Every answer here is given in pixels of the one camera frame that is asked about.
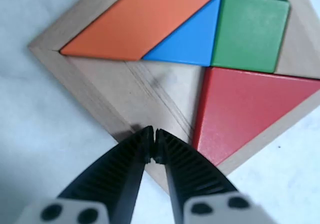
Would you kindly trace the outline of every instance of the red triangle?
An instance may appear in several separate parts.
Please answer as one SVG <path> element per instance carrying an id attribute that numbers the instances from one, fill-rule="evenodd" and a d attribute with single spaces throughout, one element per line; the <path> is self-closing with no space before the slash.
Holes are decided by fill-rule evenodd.
<path id="1" fill-rule="evenodd" d="M 319 80 L 208 68 L 193 145 L 218 165 L 318 90 Z"/>

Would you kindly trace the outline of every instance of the tangram puzzle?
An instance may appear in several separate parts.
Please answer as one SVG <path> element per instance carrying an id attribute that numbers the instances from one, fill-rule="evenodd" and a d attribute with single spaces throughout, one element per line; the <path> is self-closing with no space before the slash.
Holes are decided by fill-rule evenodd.
<path id="1" fill-rule="evenodd" d="M 203 66 L 193 146 L 218 165 L 320 90 L 275 73 L 289 14 L 287 0 L 118 0 L 59 51 Z"/>

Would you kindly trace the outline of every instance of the wooden frame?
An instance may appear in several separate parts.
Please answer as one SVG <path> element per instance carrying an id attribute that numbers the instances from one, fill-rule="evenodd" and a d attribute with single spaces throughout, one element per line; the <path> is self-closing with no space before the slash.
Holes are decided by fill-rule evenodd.
<path id="1" fill-rule="evenodd" d="M 34 39 L 29 49 L 117 141 L 140 127 L 153 125 L 190 142 L 197 95 L 201 88 L 201 67 L 76 58 L 59 53 L 65 44 L 116 1 L 80 0 Z M 320 78 L 318 18 L 309 0 L 290 2 L 292 13 L 276 73 Z M 308 65 L 301 66 L 305 58 Z M 177 77 L 175 74 L 178 73 L 187 78 L 175 80 L 173 88 L 166 86 L 162 80 L 164 76 Z M 188 103 L 181 96 L 186 96 Z M 219 167 L 226 174 L 234 170 L 318 105 L 320 92 L 285 115 Z M 151 163 L 146 169 L 168 191 L 164 168 Z"/>

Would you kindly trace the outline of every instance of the triangle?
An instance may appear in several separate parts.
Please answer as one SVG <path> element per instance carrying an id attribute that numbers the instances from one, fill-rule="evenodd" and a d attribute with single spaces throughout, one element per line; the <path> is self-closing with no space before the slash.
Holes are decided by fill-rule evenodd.
<path id="1" fill-rule="evenodd" d="M 221 0 L 211 0 L 190 19 L 148 52 L 143 59 L 211 65 Z"/>
<path id="2" fill-rule="evenodd" d="M 218 165 L 318 90 L 319 80 L 208 68 L 193 145 Z"/>
<path id="3" fill-rule="evenodd" d="M 119 0 L 63 55 L 137 61 L 210 0 Z"/>

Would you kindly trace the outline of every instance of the wood grain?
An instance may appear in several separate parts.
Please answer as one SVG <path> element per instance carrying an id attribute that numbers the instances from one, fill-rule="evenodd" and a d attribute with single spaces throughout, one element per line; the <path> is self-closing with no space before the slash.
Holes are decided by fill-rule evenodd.
<path id="1" fill-rule="evenodd" d="M 200 67 L 75 58 L 58 52 L 116 1 L 80 0 L 33 40 L 30 50 L 117 141 L 153 125 L 189 142 L 202 82 Z M 290 2 L 292 15 L 277 72 L 319 78 L 318 18 L 309 0 Z M 306 100 L 228 158 L 220 165 L 222 171 L 232 171 L 319 105 L 319 96 Z M 168 191 L 163 166 L 151 163 L 146 170 Z"/>
<path id="2" fill-rule="evenodd" d="M 309 0 L 290 0 L 282 50 L 275 73 L 320 79 L 320 21 Z"/>

